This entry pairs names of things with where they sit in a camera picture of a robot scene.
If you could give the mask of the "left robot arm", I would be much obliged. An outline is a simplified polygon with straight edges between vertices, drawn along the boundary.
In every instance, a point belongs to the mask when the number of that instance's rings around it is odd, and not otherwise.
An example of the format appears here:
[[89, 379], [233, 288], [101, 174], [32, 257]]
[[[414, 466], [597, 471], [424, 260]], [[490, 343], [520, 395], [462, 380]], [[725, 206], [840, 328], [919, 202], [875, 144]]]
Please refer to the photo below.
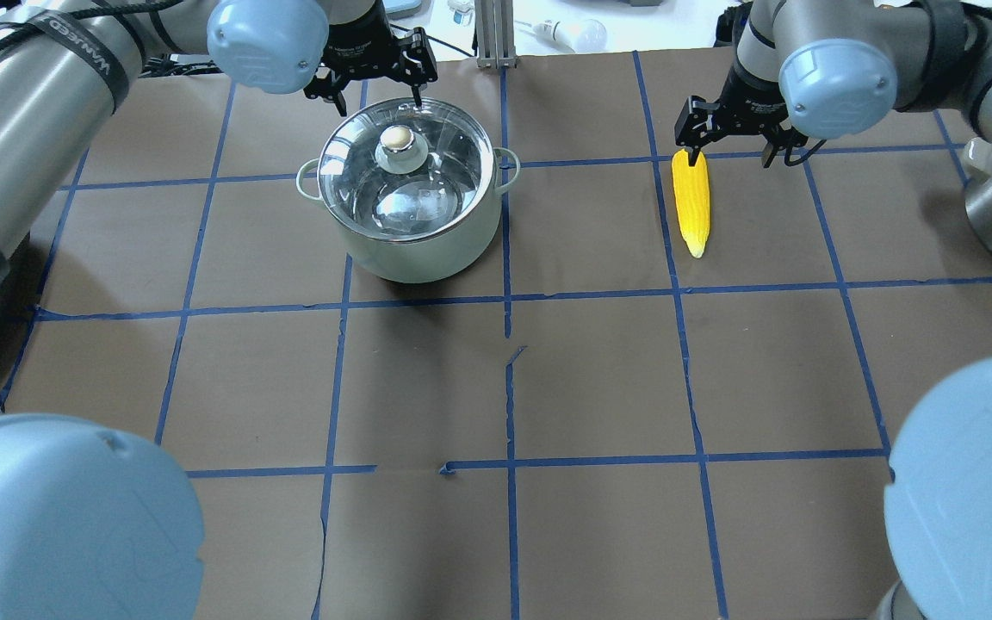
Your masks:
[[[207, 55], [233, 81], [345, 110], [351, 83], [418, 93], [424, 28], [381, 1], [20, 1], [0, 17], [0, 343], [43, 282], [33, 229], [150, 59]], [[138, 433], [0, 407], [0, 619], [190, 619], [203, 514], [173, 456]]]

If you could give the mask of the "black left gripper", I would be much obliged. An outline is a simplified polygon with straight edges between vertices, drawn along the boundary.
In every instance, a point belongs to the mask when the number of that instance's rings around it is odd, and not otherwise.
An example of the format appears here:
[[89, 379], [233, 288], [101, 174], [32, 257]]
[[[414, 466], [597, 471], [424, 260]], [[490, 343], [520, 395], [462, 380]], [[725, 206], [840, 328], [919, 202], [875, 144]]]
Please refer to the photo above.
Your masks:
[[410, 87], [416, 109], [424, 107], [424, 90], [438, 80], [437, 61], [424, 28], [394, 32], [389, 22], [350, 22], [328, 28], [320, 66], [303, 94], [329, 102], [339, 117], [348, 116], [345, 90], [350, 83], [388, 78]]

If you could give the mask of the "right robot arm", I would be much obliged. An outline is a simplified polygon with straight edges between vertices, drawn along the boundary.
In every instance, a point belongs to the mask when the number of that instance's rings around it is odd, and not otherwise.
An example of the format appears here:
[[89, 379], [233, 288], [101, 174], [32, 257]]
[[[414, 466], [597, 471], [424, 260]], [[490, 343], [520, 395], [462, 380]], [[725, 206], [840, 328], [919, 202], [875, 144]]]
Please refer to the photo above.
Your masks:
[[[706, 191], [702, 152], [760, 136], [761, 164], [788, 166], [890, 111], [959, 111], [975, 138], [965, 212], [992, 252], [992, 8], [965, 1], [748, 1], [715, 101], [686, 99], [673, 177]], [[992, 619], [992, 357], [948, 375], [890, 452], [884, 528], [898, 574], [877, 619]]]

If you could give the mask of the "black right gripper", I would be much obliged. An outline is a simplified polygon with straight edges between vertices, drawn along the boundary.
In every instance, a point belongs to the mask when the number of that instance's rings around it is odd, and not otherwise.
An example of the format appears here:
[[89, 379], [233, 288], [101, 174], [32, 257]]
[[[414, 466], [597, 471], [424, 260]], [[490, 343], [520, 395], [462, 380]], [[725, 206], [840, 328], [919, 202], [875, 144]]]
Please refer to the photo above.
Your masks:
[[777, 83], [732, 65], [716, 101], [701, 96], [686, 98], [674, 122], [674, 145], [685, 153], [686, 163], [694, 166], [702, 149], [712, 142], [731, 136], [761, 136], [766, 139], [760, 154], [764, 169], [771, 168], [779, 157], [786, 166], [799, 166], [807, 154], [794, 158], [794, 151], [807, 145], [807, 136], [787, 128], [787, 118], [786, 102]]

